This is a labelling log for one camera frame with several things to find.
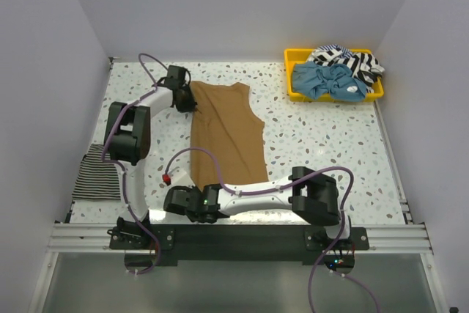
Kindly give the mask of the tan tank top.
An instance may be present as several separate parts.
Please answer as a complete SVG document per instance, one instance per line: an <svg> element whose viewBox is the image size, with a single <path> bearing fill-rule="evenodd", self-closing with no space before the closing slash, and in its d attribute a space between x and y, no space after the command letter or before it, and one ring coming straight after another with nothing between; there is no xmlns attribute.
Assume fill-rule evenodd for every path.
<svg viewBox="0 0 469 313"><path fill-rule="evenodd" d="M251 110L250 86L191 83L197 103L191 123L191 178L199 188L218 182L219 163L222 180L231 185L268 181L263 130L264 122Z"/></svg>

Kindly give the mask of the black white striped tank top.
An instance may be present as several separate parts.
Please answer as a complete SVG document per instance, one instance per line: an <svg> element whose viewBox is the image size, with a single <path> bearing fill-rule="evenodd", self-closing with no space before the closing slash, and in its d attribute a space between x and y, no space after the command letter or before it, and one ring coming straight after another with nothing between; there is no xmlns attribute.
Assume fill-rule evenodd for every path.
<svg viewBox="0 0 469 313"><path fill-rule="evenodd" d="M102 160L102 144L91 144L82 158L72 198L87 201L119 201L120 185L114 165Z"/></svg>

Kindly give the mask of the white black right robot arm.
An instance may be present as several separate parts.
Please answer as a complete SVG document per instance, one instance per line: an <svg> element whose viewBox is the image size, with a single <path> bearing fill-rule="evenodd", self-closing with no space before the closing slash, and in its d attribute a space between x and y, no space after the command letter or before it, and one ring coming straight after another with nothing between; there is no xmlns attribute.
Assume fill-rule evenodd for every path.
<svg viewBox="0 0 469 313"><path fill-rule="evenodd" d="M163 209L208 224L250 211L288 210L308 224L324 227L333 248L342 249L352 241L350 221L339 208L336 180L304 166L278 180L246 185L219 183L200 189L185 180L170 187Z"/></svg>

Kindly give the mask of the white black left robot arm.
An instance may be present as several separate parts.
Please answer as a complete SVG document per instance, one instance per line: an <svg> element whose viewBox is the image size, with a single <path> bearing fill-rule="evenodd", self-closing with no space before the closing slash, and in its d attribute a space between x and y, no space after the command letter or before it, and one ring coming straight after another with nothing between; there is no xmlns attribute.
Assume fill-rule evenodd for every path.
<svg viewBox="0 0 469 313"><path fill-rule="evenodd" d="M136 100L113 102L103 141L102 159L115 165L126 221L143 221L149 215L144 194L145 159L151 147L151 119L167 108L180 113L196 110L190 88L188 69L170 65L166 76L156 81L150 91Z"/></svg>

